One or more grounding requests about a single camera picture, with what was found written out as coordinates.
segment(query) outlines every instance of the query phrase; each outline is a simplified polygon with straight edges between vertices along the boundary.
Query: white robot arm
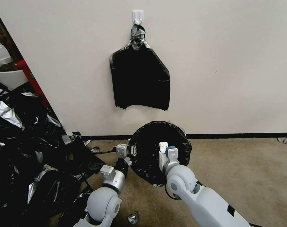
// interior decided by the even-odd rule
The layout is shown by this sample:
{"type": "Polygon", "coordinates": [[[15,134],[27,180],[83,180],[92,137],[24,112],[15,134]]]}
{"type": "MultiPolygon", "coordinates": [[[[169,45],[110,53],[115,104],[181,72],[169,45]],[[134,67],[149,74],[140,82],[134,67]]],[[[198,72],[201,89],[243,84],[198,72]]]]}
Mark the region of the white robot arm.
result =
{"type": "MultiPolygon", "coordinates": [[[[250,227],[220,195],[203,186],[192,170],[179,164],[177,148],[168,147],[167,143],[160,143],[159,146],[159,167],[166,175],[170,191],[184,201],[200,227],[250,227]]],[[[116,165],[116,169],[107,165],[101,168],[103,187],[91,193],[87,201],[88,215],[74,227],[110,227],[120,208],[118,195],[130,165],[127,154],[127,145],[119,144],[116,161],[121,165],[116,165]]]]}
{"type": "Polygon", "coordinates": [[[250,227],[250,224],[213,189],[203,186],[192,170],[178,162],[178,149],[165,147],[159,152],[160,169],[171,192],[189,207],[201,227],[250,227]]]}

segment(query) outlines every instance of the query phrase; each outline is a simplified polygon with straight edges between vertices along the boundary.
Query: beige carpet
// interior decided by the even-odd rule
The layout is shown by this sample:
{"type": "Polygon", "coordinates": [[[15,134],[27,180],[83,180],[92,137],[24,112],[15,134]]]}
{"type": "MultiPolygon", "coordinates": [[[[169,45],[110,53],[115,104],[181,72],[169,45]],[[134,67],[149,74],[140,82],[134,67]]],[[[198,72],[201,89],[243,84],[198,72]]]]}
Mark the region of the beige carpet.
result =
{"type": "MultiPolygon", "coordinates": [[[[121,140],[92,141],[107,151],[121,140]]],[[[197,139],[188,167],[204,185],[213,188],[247,221],[264,227],[287,226],[287,145],[269,139],[197,139]]],[[[115,154],[99,157],[114,165],[115,154]]],[[[93,189],[101,176],[89,178],[93,189]]],[[[182,201],[170,199],[164,188],[156,188],[129,169],[121,208],[112,226],[132,226],[127,216],[138,211],[137,227],[198,226],[182,201]]],[[[49,226],[56,226],[56,219],[49,226]]]]}

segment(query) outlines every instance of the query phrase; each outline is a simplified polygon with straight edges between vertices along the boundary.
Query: white wall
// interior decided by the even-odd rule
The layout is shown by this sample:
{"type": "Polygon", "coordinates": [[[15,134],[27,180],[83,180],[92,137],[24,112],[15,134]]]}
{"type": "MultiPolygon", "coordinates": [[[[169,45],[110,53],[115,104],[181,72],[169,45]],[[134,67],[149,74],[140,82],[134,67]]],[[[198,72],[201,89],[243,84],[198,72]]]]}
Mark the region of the white wall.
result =
{"type": "Polygon", "coordinates": [[[0,0],[0,16],[68,133],[287,132],[287,0],[0,0]],[[171,75],[166,112],[114,104],[109,56],[133,9],[171,75]]]}

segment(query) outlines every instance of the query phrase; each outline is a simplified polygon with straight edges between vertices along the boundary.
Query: pile of black plastic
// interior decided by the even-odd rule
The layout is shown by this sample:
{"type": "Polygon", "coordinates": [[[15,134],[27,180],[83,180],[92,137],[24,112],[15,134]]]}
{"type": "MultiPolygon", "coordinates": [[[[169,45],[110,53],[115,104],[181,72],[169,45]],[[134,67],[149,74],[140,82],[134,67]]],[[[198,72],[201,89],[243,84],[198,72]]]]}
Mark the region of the pile of black plastic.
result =
{"type": "Polygon", "coordinates": [[[45,225],[104,164],[80,134],[68,137],[29,84],[0,86],[0,225],[45,225]]]}

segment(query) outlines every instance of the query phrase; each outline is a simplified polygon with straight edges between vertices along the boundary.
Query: white adhesive hook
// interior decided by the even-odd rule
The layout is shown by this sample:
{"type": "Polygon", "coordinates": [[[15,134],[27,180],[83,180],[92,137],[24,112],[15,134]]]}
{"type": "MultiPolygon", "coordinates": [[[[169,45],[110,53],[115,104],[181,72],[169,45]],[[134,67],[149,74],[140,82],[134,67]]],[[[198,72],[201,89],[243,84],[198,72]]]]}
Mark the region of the white adhesive hook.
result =
{"type": "Polygon", "coordinates": [[[133,10],[133,23],[140,25],[143,22],[143,10],[133,10]]]}

